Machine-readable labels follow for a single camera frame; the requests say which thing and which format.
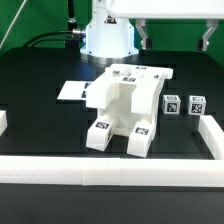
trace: white cube with marker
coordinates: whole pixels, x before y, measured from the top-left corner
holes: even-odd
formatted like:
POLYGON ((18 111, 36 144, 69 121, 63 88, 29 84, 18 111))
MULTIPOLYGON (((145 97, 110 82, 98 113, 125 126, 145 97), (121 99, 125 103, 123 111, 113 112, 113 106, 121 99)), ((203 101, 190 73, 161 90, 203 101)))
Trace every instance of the white cube with marker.
POLYGON ((162 106, 164 114, 179 114, 180 103, 181 100, 178 95, 164 95, 162 106))
POLYGON ((204 115, 206 99, 204 96, 189 96, 188 114, 189 115, 204 115))

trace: black pole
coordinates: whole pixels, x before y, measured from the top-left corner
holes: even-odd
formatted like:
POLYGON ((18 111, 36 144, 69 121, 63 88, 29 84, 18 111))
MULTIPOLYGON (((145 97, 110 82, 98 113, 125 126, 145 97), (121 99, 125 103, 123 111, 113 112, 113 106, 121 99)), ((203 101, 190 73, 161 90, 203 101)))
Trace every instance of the black pole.
POLYGON ((72 30, 77 28, 77 23, 75 20, 75 12, 74 12, 74 2, 73 0, 67 0, 68 4, 68 30, 72 30))

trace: black work surface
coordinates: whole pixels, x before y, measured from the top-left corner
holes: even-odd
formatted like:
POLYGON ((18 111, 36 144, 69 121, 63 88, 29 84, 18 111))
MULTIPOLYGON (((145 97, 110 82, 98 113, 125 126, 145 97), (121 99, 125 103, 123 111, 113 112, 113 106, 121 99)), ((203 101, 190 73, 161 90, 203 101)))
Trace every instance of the black work surface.
MULTIPOLYGON (((205 96, 206 114, 223 128, 224 69, 203 53, 148 52, 125 63, 169 67, 161 92, 157 133, 148 158, 212 159, 187 113, 189 95, 205 96), (181 98, 180 115, 164 115, 162 95, 181 98)), ((92 81, 105 66, 63 49, 13 49, 0 58, 0 109, 8 128, 1 155, 135 158, 128 139, 114 136, 106 151, 85 147, 96 119, 82 101, 57 101, 66 80, 92 81)), ((223 189, 0 185, 0 223, 222 223, 223 189)))

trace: white block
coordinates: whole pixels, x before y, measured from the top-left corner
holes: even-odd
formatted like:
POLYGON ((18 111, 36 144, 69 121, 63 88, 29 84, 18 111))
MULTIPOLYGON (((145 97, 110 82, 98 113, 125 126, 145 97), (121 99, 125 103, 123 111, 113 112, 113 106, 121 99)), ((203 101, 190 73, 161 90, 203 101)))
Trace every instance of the white block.
POLYGON ((206 99, 204 96, 189 96, 188 114, 204 115, 206 99))
POLYGON ((224 163, 215 160, 123 159, 120 185, 224 187, 224 163))
POLYGON ((86 147, 104 151, 116 126, 117 120, 110 114, 97 118, 88 130, 86 147))
POLYGON ((224 132, 210 115, 201 116, 198 131, 216 160, 224 160, 224 132))
POLYGON ((153 131, 152 124, 137 122, 129 137, 127 154, 146 157, 153 131))
POLYGON ((7 128, 6 111, 0 110, 0 136, 7 128))
POLYGON ((82 167, 82 185, 120 185, 120 159, 87 159, 82 167))
POLYGON ((163 113, 164 114, 179 114, 180 113, 180 97, 177 95, 163 96, 163 113))
POLYGON ((0 156, 0 183, 82 184, 83 159, 0 156))

